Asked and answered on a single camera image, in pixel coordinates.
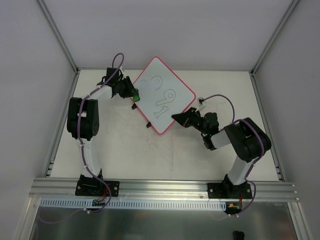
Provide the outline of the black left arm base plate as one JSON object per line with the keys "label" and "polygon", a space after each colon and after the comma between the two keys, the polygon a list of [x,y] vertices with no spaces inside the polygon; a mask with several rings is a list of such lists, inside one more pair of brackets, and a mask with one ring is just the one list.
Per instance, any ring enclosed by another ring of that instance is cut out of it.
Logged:
{"label": "black left arm base plate", "polygon": [[81,197],[102,197],[106,191],[106,197],[118,197],[120,182],[107,180],[104,182],[108,185],[111,193],[109,193],[108,188],[101,181],[98,181],[95,178],[89,178],[79,179],[77,181],[75,195]]}

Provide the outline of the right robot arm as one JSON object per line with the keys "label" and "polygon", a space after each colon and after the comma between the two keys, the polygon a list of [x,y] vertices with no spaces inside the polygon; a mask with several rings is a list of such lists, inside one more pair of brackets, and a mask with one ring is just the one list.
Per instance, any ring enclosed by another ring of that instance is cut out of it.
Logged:
{"label": "right robot arm", "polygon": [[231,145],[236,158],[221,183],[208,183],[209,199],[252,199],[247,177],[253,165],[271,149],[270,138],[251,118],[239,119],[219,129],[218,115],[208,112],[201,116],[194,107],[171,116],[184,128],[193,127],[201,133],[205,147],[211,151]]}

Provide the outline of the green bone-shaped eraser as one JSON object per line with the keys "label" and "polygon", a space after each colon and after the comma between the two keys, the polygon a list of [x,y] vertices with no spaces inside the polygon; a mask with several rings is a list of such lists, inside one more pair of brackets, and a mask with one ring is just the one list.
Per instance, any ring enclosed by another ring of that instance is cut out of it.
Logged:
{"label": "green bone-shaped eraser", "polygon": [[132,100],[134,102],[138,102],[140,100],[139,90],[136,88],[133,90]]}

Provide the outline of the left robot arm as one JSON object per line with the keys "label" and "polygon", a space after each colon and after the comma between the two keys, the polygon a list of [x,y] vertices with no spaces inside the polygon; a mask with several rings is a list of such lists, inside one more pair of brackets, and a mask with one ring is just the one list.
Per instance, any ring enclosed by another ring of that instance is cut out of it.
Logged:
{"label": "left robot arm", "polygon": [[67,113],[67,131],[75,139],[83,163],[83,170],[77,182],[77,196],[111,197],[110,185],[103,179],[102,167],[94,147],[94,140],[100,128],[99,102],[114,96],[123,99],[140,100],[138,89],[134,88],[129,76],[120,68],[108,67],[106,75],[95,89],[85,97],[72,97]]}

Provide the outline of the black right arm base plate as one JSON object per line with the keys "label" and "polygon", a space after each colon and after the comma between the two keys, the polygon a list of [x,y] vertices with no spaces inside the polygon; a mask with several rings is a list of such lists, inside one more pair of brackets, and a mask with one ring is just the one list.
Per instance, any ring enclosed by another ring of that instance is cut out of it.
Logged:
{"label": "black right arm base plate", "polygon": [[228,185],[225,183],[207,184],[207,194],[209,199],[240,199],[250,200],[253,197],[251,186],[245,182],[241,185]]}

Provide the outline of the pink framed whiteboard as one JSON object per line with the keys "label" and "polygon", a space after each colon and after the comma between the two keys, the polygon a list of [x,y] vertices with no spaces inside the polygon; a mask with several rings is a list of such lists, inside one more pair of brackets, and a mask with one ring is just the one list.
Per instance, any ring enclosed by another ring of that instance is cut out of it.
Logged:
{"label": "pink framed whiteboard", "polygon": [[184,112],[196,93],[159,57],[155,56],[133,82],[140,100],[135,104],[159,134],[173,124],[172,115]]}

